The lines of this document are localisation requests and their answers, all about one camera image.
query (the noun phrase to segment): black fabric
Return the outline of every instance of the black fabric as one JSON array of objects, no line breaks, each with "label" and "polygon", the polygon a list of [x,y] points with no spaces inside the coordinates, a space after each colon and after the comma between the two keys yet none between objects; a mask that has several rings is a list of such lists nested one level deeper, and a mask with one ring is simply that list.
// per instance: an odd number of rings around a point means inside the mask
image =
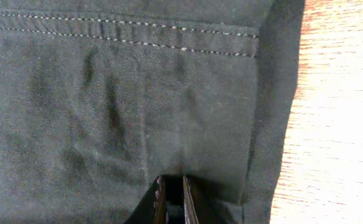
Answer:
[{"label": "black fabric", "polygon": [[188,174],[268,223],[303,0],[0,0],[0,223],[123,223]]}]

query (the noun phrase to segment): wooden surface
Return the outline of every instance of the wooden surface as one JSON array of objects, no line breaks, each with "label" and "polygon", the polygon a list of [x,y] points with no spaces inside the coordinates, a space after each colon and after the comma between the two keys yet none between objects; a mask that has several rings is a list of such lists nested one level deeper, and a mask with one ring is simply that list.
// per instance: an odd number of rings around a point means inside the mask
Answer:
[{"label": "wooden surface", "polygon": [[279,223],[363,223],[363,0],[306,0]]}]

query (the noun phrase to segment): seam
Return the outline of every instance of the seam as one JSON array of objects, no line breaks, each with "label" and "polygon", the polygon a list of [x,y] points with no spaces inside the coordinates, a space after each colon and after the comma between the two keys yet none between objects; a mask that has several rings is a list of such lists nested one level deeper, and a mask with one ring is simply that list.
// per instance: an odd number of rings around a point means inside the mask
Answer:
[{"label": "seam", "polygon": [[64,21],[90,21],[90,22],[108,22],[114,24],[122,24],[122,25],[137,25],[137,26],[151,26],[151,27],[160,27],[163,29],[172,29],[172,30],[181,30],[181,31],[189,31],[189,32],[201,32],[206,34],[222,34],[222,35],[236,35],[239,37],[251,37],[258,38],[255,34],[244,34],[244,33],[232,33],[232,32],[222,32],[217,30],[203,30],[203,29],[194,29],[194,28],[186,28],[186,27],[178,27],[178,26],[167,26],[149,22],[135,22],[135,21],[114,21],[109,19],[95,19],[95,18],[82,18],[82,17],[49,17],[49,16],[36,16],[36,15],[22,15],[22,14],[0,14],[0,17],[23,17],[23,18],[31,18],[31,19],[45,19],[45,20],[64,20]]},{"label": "seam", "polygon": [[229,52],[219,52],[216,50],[199,50],[199,49],[190,49],[188,47],[177,47],[173,45],[164,45],[164,44],[153,44],[148,42],[140,42],[134,40],[123,40],[123,39],[113,39],[111,37],[101,37],[95,35],[87,35],[87,34],[64,34],[60,32],[52,32],[52,31],[40,31],[40,30],[31,30],[31,29],[16,29],[16,28],[3,28],[0,27],[0,30],[11,30],[11,31],[21,31],[21,32],[31,32],[31,33],[38,33],[38,34],[47,34],[47,35],[58,35],[61,37],[85,37],[90,39],[101,39],[101,40],[112,40],[115,42],[122,42],[122,43],[129,43],[135,45],[145,45],[145,46],[152,46],[152,47],[160,47],[160,48],[167,48],[167,49],[176,49],[185,52],[192,52],[192,53],[202,53],[202,54],[215,54],[215,55],[226,55],[226,56],[240,56],[240,57],[250,57],[254,58],[255,55],[249,55],[245,53],[229,53]]}]

